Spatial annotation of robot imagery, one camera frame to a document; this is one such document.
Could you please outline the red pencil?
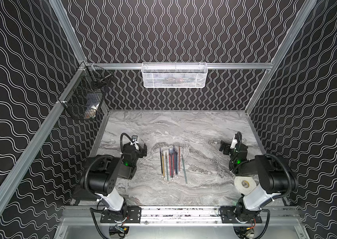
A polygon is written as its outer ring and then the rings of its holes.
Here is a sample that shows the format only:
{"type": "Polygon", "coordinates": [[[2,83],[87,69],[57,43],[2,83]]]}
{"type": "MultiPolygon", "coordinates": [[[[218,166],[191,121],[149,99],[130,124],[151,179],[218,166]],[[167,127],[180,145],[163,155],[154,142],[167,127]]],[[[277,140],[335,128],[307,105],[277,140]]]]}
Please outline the red pencil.
{"type": "Polygon", "coordinates": [[[180,153],[181,153],[181,147],[178,147],[178,173],[180,172],[180,153]]]}

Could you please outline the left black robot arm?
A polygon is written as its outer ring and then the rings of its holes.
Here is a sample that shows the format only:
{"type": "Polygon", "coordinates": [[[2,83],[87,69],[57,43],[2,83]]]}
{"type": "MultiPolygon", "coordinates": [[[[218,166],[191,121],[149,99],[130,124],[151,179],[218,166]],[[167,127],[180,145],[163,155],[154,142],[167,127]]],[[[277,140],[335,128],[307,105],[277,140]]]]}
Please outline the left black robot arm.
{"type": "Polygon", "coordinates": [[[97,155],[87,160],[80,180],[80,189],[105,206],[103,210],[92,209],[91,212],[108,212],[116,222],[126,220],[127,203],[115,185],[118,178],[133,179],[138,160],[147,155],[147,145],[141,146],[138,139],[136,135],[122,133],[121,156],[97,155]]]}

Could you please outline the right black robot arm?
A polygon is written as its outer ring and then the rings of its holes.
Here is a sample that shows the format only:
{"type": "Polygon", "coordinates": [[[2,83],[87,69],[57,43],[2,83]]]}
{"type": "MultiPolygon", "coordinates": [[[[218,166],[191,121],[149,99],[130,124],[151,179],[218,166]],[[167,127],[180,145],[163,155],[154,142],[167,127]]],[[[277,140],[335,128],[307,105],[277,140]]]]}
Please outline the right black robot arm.
{"type": "Polygon", "coordinates": [[[239,223],[260,222],[259,214],[264,207],[295,191],[298,180],[281,157],[267,153],[248,159],[249,147],[242,139],[242,133],[238,131],[231,142],[220,142],[219,151],[230,157],[229,171],[241,194],[232,212],[222,215],[232,216],[239,223]]]}

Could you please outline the bundle of coloured pencils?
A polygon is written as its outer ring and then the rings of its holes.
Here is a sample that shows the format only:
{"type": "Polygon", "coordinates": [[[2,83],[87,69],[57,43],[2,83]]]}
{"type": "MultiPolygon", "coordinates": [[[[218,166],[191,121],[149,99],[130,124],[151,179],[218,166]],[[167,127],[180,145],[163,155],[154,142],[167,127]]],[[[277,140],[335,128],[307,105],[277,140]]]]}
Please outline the bundle of coloured pencils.
{"type": "Polygon", "coordinates": [[[159,149],[159,158],[161,161],[161,171],[162,177],[165,182],[169,183],[178,179],[181,173],[183,173],[181,157],[183,155],[183,149],[181,147],[180,153],[180,172],[178,173],[178,147],[179,146],[171,146],[168,148],[160,148],[159,149]]]}

